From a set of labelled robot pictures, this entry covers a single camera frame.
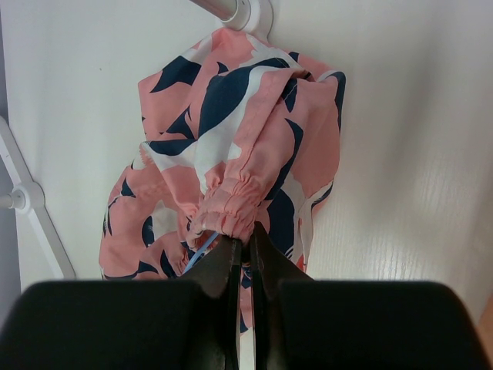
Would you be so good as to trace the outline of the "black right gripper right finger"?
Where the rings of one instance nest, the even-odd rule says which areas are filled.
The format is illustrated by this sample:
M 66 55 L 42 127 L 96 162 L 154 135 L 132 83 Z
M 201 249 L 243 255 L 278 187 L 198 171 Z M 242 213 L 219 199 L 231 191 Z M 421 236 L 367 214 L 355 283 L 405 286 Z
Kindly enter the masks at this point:
M 489 369 L 466 307 L 433 281 L 318 281 L 250 238 L 258 369 Z

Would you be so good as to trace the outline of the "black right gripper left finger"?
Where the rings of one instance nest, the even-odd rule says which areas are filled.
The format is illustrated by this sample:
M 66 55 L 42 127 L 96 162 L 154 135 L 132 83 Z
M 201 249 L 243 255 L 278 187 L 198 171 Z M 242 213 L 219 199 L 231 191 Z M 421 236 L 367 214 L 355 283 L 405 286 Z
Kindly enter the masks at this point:
M 1 331 L 1 367 L 236 369 L 241 250 L 222 236 L 177 279 L 34 284 Z

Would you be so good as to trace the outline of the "light blue wire hanger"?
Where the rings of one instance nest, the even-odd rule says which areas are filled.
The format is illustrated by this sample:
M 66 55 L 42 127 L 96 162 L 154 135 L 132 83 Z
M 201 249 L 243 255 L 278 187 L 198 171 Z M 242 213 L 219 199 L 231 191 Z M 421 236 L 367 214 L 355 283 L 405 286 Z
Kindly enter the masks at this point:
M 213 232 L 208 239 L 203 243 L 203 245 L 198 249 L 198 251 L 189 259 L 187 265 L 185 266 L 185 269 L 183 270 L 182 274 L 187 273 L 191 268 L 193 268 L 196 263 L 204 257 L 206 254 L 208 254 L 212 248 L 213 245 L 216 243 L 216 239 L 218 238 L 219 234 L 217 232 Z

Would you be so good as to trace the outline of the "pink patterned shorts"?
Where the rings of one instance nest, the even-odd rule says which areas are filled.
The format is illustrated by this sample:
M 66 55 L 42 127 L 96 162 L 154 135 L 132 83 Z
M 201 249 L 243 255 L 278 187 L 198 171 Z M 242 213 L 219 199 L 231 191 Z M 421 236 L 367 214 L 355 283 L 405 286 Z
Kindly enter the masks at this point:
M 316 59 L 229 29 L 141 80 L 145 140 L 109 195 L 102 277 L 178 278 L 213 232 L 247 242 L 255 223 L 305 270 L 339 165 L 345 85 Z

